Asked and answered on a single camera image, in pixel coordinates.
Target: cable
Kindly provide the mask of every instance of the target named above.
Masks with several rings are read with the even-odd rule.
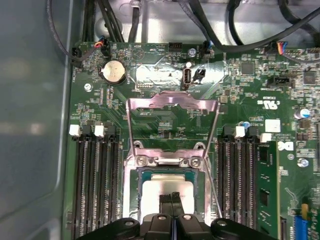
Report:
[[[287,0],[278,0],[278,5],[285,20],[287,20],[292,25],[298,23],[301,20],[299,17],[295,16],[295,14],[289,9]],[[305,25],[301,26],[301,29],[306,31],[313,38],[314,45],[316,47],[320,46],[320,33],[312,25],[306,23]]]
[[[52,0],[46,0],[46,14],[47,14],[47,19],[49,22],[49,27],[50,27],[50,31],[52,32],[53,38],[56,41],[58,47],[60,48],[60,50],[71,60],[74,60],[76,62],[82,62],[83,60],[87,59],[95,50],[95,47],[92,47],[85,55],[83,55],[82,57],[76,57],[73,56],[70,52],[68,52],[66,50],[66,48],[64,47],[64,45],[62,44],[59,35],[57,33],[56,27],[55,27],[55,23],[54,23],[54,19],[52,16]]]
[[[89,12],[88,12],[88,42],[95,41],[95,23],[96,23],[96,2],[89,0]]]
[[[227,15],[228,15],[228,25],[231,36],[237,45],[244,45],[241,41],[235,26],[235,11],[237,7],[240,5],[240,0],[229,0],[228,5],[226,7]]]
[[[182,8],[182,10],[184,11],[184,13],[192,20],[192,22],[194,22],[195,25],[198,26],[198,28],[200,28],[200,30],[203,33],[203,35],[205,36],[206,40],[210,42],[211,39],[210,39],[205,27],[202,25],[202,23],[199,21],[199,19],[194,15],[194,13],[190,10],[190,8],[186,4],[186,2],[184,0],[178,0],[178,3],[180,5],[180,7]]]
[[[129,38],[128,38],[129,43],[134,43],[136,41],[137,31],[139,26],[139,17],[140,17],[140,10],[138,7],[134,7],[132,10],[132,25],[129,33]]]
[[[101,13],[102,13],[102,17],[103,17],[103,20],[105,22],[105,26],[106,28],[108,29],[108,32],[109,32],[109,36],[110,36],[110,39],[112,42],[116,42],[116,34],[114,32],[114,28],[112,27],[112,24],[109,20],[109,17],[108,17],[108,14],[107,14],[107,11],[106,11],[106,8],[104,6],[104,3],[102,2],[102,0],[96,0],[98,5],[99,5],[99,8],[101,10]]]
[[[124,43],[125,42],[124,37],[122,36],[118,20],[117,20],[115,13],[110,5],[109,0],[103,0],[103,3],[104,3],[104,6],[107,10],[107,15],[109,16],[109,20],[111,21],[111,23],[113,25],[114,33],[115,33],[117,40],[120,43]]]
[[[88,17],[89,17],[90,0],[86,0],[84,4],[83,26],[82,26],[82,42],[88,40]]]
[[[202,22],[203,26],[205,27],[207,33],[209,34],[212,42],[215,45],[215,47],[225,53],[245,52],[245,51],[249,51],[249,50],[252,50],[255,48],[263,47],[263,46],[269,44],[270,42],[283,39],[284,37],[292,34],[296,30],[298,30],[302,25],[308,23],[309,21],[311,21],[312,19],[314,19],[316,16],[318,16],[320,14],[320,7],[318,7],[316,10],[314,10],[313,12],[308,14],[306,17],[304,17],[298,23],[292,25],[291,27],[288,27],[284,31],[279,32],[278,34],[276,34],[274,36],[268,37],[264,40],[261,40],[261,41],[255,42],[255,43],[251,43],[251,44],[246,44],[246,45],[241,45],[241,46],[233,46],[233,45],[222,45],[221,44],[217,35],[215,34],[213,29],[211,28],[211,25],[210,25],[205,13],[204,13],[204,10],[201,7],[199,0],[192,0],[189,3],[190,3],[192,11],[195,13],[195,15],[198,17],[200,22]]]

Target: green circuit board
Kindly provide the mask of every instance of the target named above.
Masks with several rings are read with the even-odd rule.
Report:
[[[77,47],[86,52],[92,45],[93,43],[83,42]],[[194,56],[188,54],[190,49],[195,49]],[[245,213],[251,219],[246,224],[245,220],[240,220],[243,215],[230,209],[229,202],[232,200],[226,199],[227,195],[224,195],[220,198],[223,202],[219,204],[224,205],[222,208],[225,217],[239,219],[238,222],[274,238],[283,239],[285,235],[286,239],[293,240],[297,231],[295,216],[301,215],[302,204],[307,204],[308,239],[320,238],[318,64],[295,63],[277,53],[267,53],[265,48],[229,54],[213,47],[206,59],[201,54],[202,44],[110,43],[108,50],[108,57],[96,50],[81,67],[73,68],[69,124],[79,125],[81,130],[84,126],[90,126],[94,131],[95,126],[101,125],[106,132],[114,130],[113,134],[117,136],[116,154],[113,156],[115,165],[110,165],[109,162],[103,165],[99,162],[97,155],[100,154],[98,152],[102,143],[94,143],[91,150],[85,150],[87,145],[81,147],[77,145],[77,138],[69,137],[64,239],[75,239],[107,224],[112,219],[111,204],[114,205],[113,218],[123,217],[124,164],[130,152],[126,101],[129,98],[152,98],[163,91],[186,91],[195,99],[220,102],[219,116],[209,149],[209,160],[218,193],[219,185],[223,188],[221,184],[224,183],[220,179],[226,181],[226,184],[231,184],[228,181],[232,181],[232,185],[237,186],[237,180],[230,180],[231,177],[226,177],[223,171],[228,171],[229,167],[233,171],[239,171],[236,174],[240,179],[241,167],[228,164],[235,163],[234,159],[245,158],[239,156],[239,146],[248,149],[242,153],[252,158],[247,163],[252,172],[246,173],[248,192],[247,198],[244,198],[246,201],[242,204],[248,204],[248,208],[255,206],[256,211],[254,215],[248,211]],[[317,48],[287,49],[287,52],[304,59],[319,57]],[[99,75],[100,68],[111,60],[121,62],[125,67],[126,78],[121,84],[110,85]],[[187,62],[191,63],[192,76],[197,70],[205,69],[205,77],[183,89],[181,81]],[[287,82],[275,85],[275,78],[286,79]],[[91,86],[89,90],[85,89],[87,84]],[[308,109],[310,116],[297,119],[297,112],[301,109]],[[140,141],[145,148],[167,152],[192,149],[196,143],[207,143],[213,117],[213,114],[202,110],[185,110],[174,105],[163,109],[137,109],[132,111],[134,140]],[[246,131],[254,128],[259,132],[258,143],[238,143],[232,136],[231,143],[224,142],[227,129],[235,131],[236,126],[243,122],[250,124]],[[261,143],[261,134],[271,134],[271,139]],[[110,143],[106,143],[106,146],[112,147]],[[302,161],[307,166],[301,167]],[[162,167],[158,172],[170,171],[174,172]],[[198,184],[195,211],[204,216],[204,176],[200,172],[193,174],[191,170],[185,174],[189,174],[191,182],[196,181]],[[113,175],[115,183],[108,181],[109,175]],[[130,215],[126,216],[136,219],[139,218],[139,176],[146,178],[143,177],[146,174],[132,171]],[[239,204],[240,197],[231,198]],[[208,222],[217,217],[214,201],[210,209],[211,217],[207,219]],[[103,214],[103,221],[98,220],[99,213]]]

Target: ram slot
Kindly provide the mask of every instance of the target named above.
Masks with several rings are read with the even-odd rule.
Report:
[[[81,187],[81,222],[80,235],[83,236],[88,232],[88,215],[89,215],[89,195],[90,189],[90,173],[91,161],[94,156],[92,153],[93,141],[91,138],[84,143],[83,168],[82,168],[82,187]]]
[[[237,155],[238,151],[236,149],[236,143],[232,142],[230,143],[230,163],[229,163],[229,184],[230,184],[230,214],[229,218],[231,220],[235,220],[235,213],[236,213],[236,187],[237,187],[237,181],[235,181],[235,170],[236,170],[236,163],[237,163]]]
[[[232,156],[232,143],[224,143],[224,157],[225,157],[225,168],[224,168],[224,217],[230,218],[230,201],[231,201],[231,162],[233,160]]]
[[[98,169],[96,170],[97,174],[97,217],[96,217],[96,227],[101,228],[105,225],[105,202],[107,194],[106,186],[106,175],[107,175],[107,150],[108,142],[101,141],[98,143]]]
[[[81,203],[82,203],[82,179],[83,179],[83,159],[85,151],[85,142],[79,138],[76,140],[75,153],[75,193],[73,198],[72,219],[73,226],[71,228],[72,239],[80,237],[80,222],[81,222]]]
[[[250,222],[249,227],[256,229],[257,221],[257,161],[258,161],[258,144],[250,143]]]
[[[108,142],[107,162],[109,163],[109,198],[108,198],[108,222],[117,220],[118,208],[118,142],[117,136],[112,135]]]
[[[225,157],[224,157],[224,143],[222,139],[219,139],[218,142],[218,156],[217,156],[217,195],[218,195],[218,202],[221,206],[222,216],[224,216],[224,168],[225,168]]]
[[[234,145],[234,171],[233,171],[233,182],[234,182],[234,221],[241,223],[242,220],[242,174],[241,164],[243,161],[243,144],[240,140]]]

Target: connector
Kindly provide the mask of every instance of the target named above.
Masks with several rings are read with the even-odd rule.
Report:
[[[294,231],[296,240],[308,239],[308,221],[304,220],[302,216],[294,217]]]

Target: white slot latch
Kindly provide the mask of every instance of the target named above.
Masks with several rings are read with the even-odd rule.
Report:
[[[269,133],[269,132],[261,133],[261,135],[260,135],[260,143],[270,142],[271,138],[272,138],[272,133]]]
[[[73,137],[80,137],[80,126],[78,124],[70,124],[69,134]]]
[[[238,138],[243,138],[246,135],[246,130],[244,126],[236,126],[235,130],[234,130],[234,138],[238,139]]]

